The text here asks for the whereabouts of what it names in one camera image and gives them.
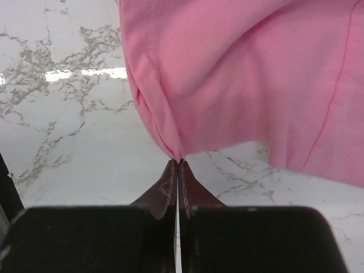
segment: pink shirt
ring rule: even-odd
[[[364,186],[364,0],[121,0],[134,101],[159,147],[251,140]]]

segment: fabric seam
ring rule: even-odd
[[[149,13],[148,13],[148,17],[147,17],[147,20],[146,20],[146,28],[147,28],[147,57],[150,59],[150,55],[149,55],[149,41],[150,41],[150,38],[149,38],[149,19],[150,19],[150,13],[151,13],[151,0],[148,1],[148,10],[149,10]]]
[[[160,76],[160,65],[159,65],[159,21],[160,21],[160,11],[162,9],[162,1],[159,2],[159,8],[158,8],[158,16],[157,16],[157,62],[158,62],[158,73]]]
[[[340,79],[341,79],[341,76],[342,76],[342,73],[344,71],[344,66],[345,66],[345,63],[346,63],[346,55],[347,55],[347,52],[348,52],[348,43],[349,43],[349,36],[350,36],[350,28],[351,28],[351,22],[352,22],[352,19],[353,19],[353,13],[354,13],[354,10],[355,8],[358,6],[358,4],[361,2],[362,0],[359,0],[357,3],[355,3],[354,7],[352,8],[351,12],[350,12],[350,18],[349,18],[349,25],[348,25],[348,32],[346,34],[346,41],[345,41],[345,49],[344,49],[344,57],[342,59],[342,64],[341,64],[341,68],[340,68],[340,72],[339,72],[339,75],[337,77],[337,80],[336,80],[336,83],[335,83],[335,87],[334,87],[334,92],[333,92],[333,95],[332,95],[332,98],[329,102],[329,106],[328,106],[328,110],[326,112],[326,117],[325,117],[325,121],[324,121],[324,124],[322,125],[322,128],[306,158],[306,161],[301,169],[301,172],[305,169],[305,167],[307,166],[307,163],[308,163],[308,160],[311,158],[311,155],[312,155],[312,152],[313,150],[315,149],[315,147],[317,146],[317,143],[319,142],[319,139],[320,139],[320,136],[322,135],[322,132],[324,131],[324,128],[326,127],[326,124],[327,124],[327,121],[328,121],[328,117],[329,117],[329,114],[330,114],[330,109],[331,109],[331,106],[332,106],[332,103],[335,99],[335,96],[337,94],[337,89],[338,89],[338,84],[340,82]]]

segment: black object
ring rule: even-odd
[[[2,225],[0,224],[0,231],[5,229],[6,222],[11,222],[23,209],[23,203],[0,154],[0,223],[3,223]]]
[[[1,247],[0,272],[175,272],[177,195],[183,273],[347,272],[316,210],[228,207],[173,160],[129,206],[27,210]]]

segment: white marble countertop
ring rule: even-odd
[[[25,206],[128,204],[168,158],[132,102],[116,0],[0,3],[0,150]],[[307,205],[364,272],[364,189],[270,167],[246,143],[189,156],[228,205]]]

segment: pink cloth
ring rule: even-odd
[[[271,165],[364,186],[364,1],[121,0],[136,107],[159,147],[251,140]]]

